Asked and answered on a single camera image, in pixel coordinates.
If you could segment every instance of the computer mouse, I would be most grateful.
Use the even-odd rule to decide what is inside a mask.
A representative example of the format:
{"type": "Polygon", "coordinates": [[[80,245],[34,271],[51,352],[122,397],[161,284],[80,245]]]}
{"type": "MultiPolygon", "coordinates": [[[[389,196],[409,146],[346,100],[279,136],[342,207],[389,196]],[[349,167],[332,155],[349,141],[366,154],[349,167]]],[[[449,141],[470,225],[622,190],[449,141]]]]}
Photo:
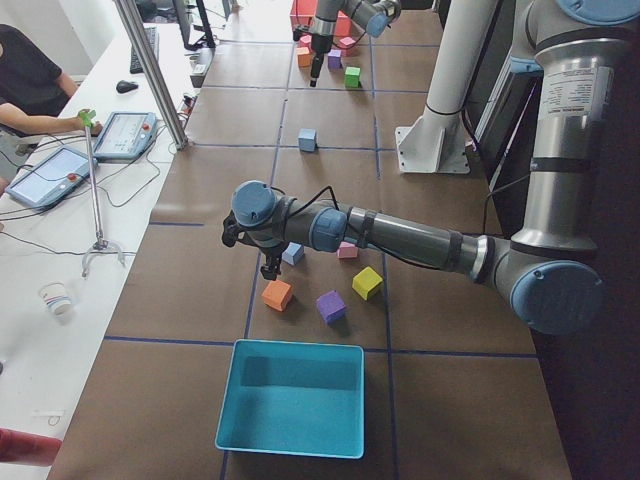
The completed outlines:
{"type": "Polygon", "coordinates": [[[126,80],[120,80],[116,85],[116,91],[118,93],[127,93],[131,90],[135,90],[138,88],[138,84],[136,82],[128,82],[126,80]]]}

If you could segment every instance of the blue plastic tray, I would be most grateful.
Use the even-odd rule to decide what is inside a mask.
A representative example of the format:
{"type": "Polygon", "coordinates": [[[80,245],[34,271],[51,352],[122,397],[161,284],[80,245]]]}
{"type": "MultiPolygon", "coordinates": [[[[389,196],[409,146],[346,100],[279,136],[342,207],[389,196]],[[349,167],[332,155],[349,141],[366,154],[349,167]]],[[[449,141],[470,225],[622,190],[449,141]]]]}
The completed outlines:
{"type": "Polygon", "coordinates": [[[233,349],[216,447],[361,458],[362,348],[238,340],[233,349]]]}

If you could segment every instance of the white table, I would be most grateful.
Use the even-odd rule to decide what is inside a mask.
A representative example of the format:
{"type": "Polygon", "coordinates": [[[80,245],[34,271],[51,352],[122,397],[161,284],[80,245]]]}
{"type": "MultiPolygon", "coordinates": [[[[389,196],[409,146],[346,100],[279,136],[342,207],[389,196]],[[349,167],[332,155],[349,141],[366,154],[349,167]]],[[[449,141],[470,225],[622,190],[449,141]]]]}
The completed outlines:
{"type": "MultiPolygon", "coordinates": [[[[160,67],[178,107],[184,93],[194,93],[189,78],[191,66],[184,56],[177,25],[158,28],[160,67]]],[[[101,121],[111,111],[119,110],[159,115],[144,75],[129,74],[129,51],[128,38],[115,39],[62,116],[73,116],[85,107],[94,108],[101,121]],[[115,85],[122,79],[135,80],[140,87],[120,95],[115,85]]],[[[72,146],[85,149],[82,142],[72,146]]],[[[37,151],[29,163],[37,163],[52,151],[37,151]]],[[[164,130],[149,155],[160,170],[158,178],[122,208],[109,205],[100,193],[105,239],[117,242],[125,251],[137,250],[174,153],[169,132],[164,130]]],[[[122,168],[101,164],[98,181],[122,168]]],[[[115,203],[120,203],[156,173],[151,164],[138,160],[101,186],[115,203]]],[[[20,208],[9,195],[0,198],[0,218],[7,217],[3,212],[20,208]]],[[[57,251],[84,252],[96,241],[90,192],[66,200],[43,215],[5,221],[4,225],[4,231],[11,235],[57,251]]],[[[0,375],[0,427],[63,438],[133,258],[127,256],[123,268],[113,255],[95,256],[88,277],[82,278],[81,256],[53,255],[0,235],[0,361],[4,364],[0,375]],[[49,314],[38,296],[39,288],[52,281],[63,282],[74,302],[73,310],[59,317],[49,314]]],[[[0,463],[3,479],[43,479],[48,471],[45,467],[0,463]]]]}

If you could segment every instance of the paper cup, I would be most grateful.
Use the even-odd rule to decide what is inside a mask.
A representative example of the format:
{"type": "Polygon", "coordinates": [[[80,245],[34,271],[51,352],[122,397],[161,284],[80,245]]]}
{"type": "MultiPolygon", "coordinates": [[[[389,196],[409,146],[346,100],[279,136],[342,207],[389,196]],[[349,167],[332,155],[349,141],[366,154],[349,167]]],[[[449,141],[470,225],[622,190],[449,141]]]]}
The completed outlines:
{"type": "Polygon", "coordinates": [[[40,298],[44,301],[47,309],[54,315],[62,315],[71,310],[71,298],[67,294],[67,289],[60,282],[53,282],[40,289],[40,298]]]}

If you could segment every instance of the red cylinder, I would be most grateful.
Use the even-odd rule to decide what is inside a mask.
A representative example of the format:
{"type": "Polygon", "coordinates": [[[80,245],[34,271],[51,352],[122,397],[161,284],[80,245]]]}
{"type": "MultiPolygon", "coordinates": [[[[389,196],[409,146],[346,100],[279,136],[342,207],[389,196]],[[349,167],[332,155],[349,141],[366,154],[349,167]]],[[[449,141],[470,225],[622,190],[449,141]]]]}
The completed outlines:
{"type": "Polygon", "coordinates": [[[0,462],[47,467],[61,445],[57,438],[0,428],[0,462]]]}

